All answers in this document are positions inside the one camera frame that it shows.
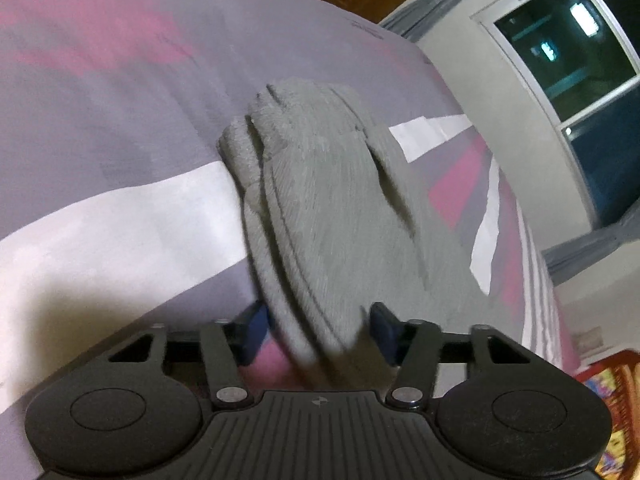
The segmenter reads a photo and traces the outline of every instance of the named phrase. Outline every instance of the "window frame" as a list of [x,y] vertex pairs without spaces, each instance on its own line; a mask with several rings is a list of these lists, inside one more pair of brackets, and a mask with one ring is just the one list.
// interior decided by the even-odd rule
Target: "window frame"
[[526,88],[529,89],[533,98],[538,102],[540,107],[549,118],[554,130],[556,131],[556,134],[559,137],[560,143],[569,162],[570,169],[574,174],[574,179],[578,185],[578,191],[580,192],[580,197],[585,206],[585,210],[587,211],[591,226],[592,228],[598,228],[600,227],[600,219],[598,218],[591,193],[588,189],[586,177],[584,175],[584,172],[582,171],[580,163],[578,162],[574,149],[572,148],[570,142],[572,140],[572,137],[570,133],[568,134],[566,132],[567,129],[571,128],[571,126],[573,126],[574,124],[601,110],[605,106],[609,105],[610,102],[635,89],[637,86],[640,86],[640,56],[639,53],[636,52],[625,31],[622,29],[622,26],[613,15],[604,0],[590,0],[594,7],[601,14],[609,28],[612,30],[613,34],[618,40],[618,43],[622,47],[625,55],[631,63],[631,66],[636,72],[636,76],[626,81],[619,87],[615,88],[597,101],[593,102],[591,105],[587,106],[577,114],[573,115],[567,120],[561,121],[551,101],[546,97],[543,88],[540,86],[532,72],[529,70],[529,67],[527,67],[526,63],[524,63],[511,43],[495,25],[495,22],[497,22],[510,12],[514,11],[515,9],[525,5],[528,1],[530,0],[497,0],[485,9],[480,10],[478,13],[473,15],[472,19],[479,25],[481,25],[481,27],[484,28],[484,30],[491,36],[495,43],[497,43],[502,51],[502,54],[510,62],[511,66],[516,71],[516,74],[520,77]]

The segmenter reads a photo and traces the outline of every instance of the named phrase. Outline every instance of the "window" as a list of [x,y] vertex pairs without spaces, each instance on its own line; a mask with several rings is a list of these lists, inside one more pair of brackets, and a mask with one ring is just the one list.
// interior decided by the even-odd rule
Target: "window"
[[640,197],[640,0],[499,0],[478,20],[573,156],[594,226]]
[[529,0],[495,26],[527,65],[561,121],[636,75],[590,0]]

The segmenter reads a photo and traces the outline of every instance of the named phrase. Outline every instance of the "circular pad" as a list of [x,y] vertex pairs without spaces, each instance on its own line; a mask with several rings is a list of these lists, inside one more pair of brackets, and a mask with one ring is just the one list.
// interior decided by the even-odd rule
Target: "circular pad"
[[88,430],[113,431],[135,423],[145,409],[145,399],[137,393],[105,388],[78,397],[71,405],[71,417]]
[[561,372],[549,379],[529,366],[509,368],[470,378],[440,399],[444,439],[498,476],[546,478],[594,465],[611,431],[604,403]]
[[126,476],[181,452],[200,429],[191,391],[145,364],[81,369],[39,394],[24,429],[47,466]]
[[561,400],[532,390],[501,395],[494,400],[493,410],[501,423],[523,433],[546,433],[566,420]]

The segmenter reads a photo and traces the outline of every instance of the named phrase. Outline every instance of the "bed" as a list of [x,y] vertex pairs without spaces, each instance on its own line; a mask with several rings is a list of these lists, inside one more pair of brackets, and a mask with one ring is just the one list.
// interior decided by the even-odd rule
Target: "bed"
[[[135,330],[259,297],[223,129],[274,80],[355,89],[499,298],[510,334],[577,359],[531,230],[484,140],[413,44],[319,0],[0,0],[0,470],[32,480],[34,393]],[[270,337],[254,388],[300,388]]]

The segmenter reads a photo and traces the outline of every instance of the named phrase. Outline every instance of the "white stripe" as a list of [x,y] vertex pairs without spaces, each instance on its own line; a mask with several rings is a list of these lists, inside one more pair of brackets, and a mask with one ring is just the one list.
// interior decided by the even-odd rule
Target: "white stripe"
[[531,254],[531,274],[533,276],[533,316],[536,322],[536,345],[535,353],[540,357],[545,357],[544,339],[543,339],[543,316],[542,305],[540,303],[540,271],[538,270],[538,260],[536,258],[536,247],[533,244],[533,236],[531,229],[527,226],[527,234],[529,235],[529,251]]
[[516,209],[518,212],[518,230],[520,232],[520,244],[522,245],[522,277],[524,280],[524,323],[522,327],[522,345],[531,349],[532,337],[532,311],[531,311],[531,282],[529,273],[529,242],[524,227],[524,218],[522,217],[522,209],[520,203],[516,201]]
[[[245,257],[239,197],[222,162],[94,196],[0,240],[0,413],[92,345]],[[75,330],[65,330],[70,323]],[[82,337],[65,340],[70,332]]]
[[495,157],[489,167],[489,191],[487,192],[486,211],[471,252],[471,272],[478,280],[480,289],[489,294],[491,290],[492,261],[498,244],[498,218],[500,216],[500,171]]
[[540,281],[542,282],[542,308],[545,316],[545,333],[546,333],[546,359],[553,363],[556,356],[556,349],[554,348],[554,337],[552,333],[552,316],[551,306],[549,303],[549,288],[548,288],[548,275],[546,273],[546,265],[542,259],[542,255],[536,250],[536,257],[538,258],[538,268],[540,269]]
[[470,126],[473,126],[471,121],[462,114],[433,119],[418,117],[407,123],[392,126],[389,130],[400,144],[406,160],[413,162]]
[[554,286],[551,283],[551,278],[546,276],[546,290],[549,295],[549,305],[551,308],[551,334],[554,340],[554,356],[555,364],[558,368],[562,368],[562,340],[560,339],[560,305],[556,302],[554,295]]

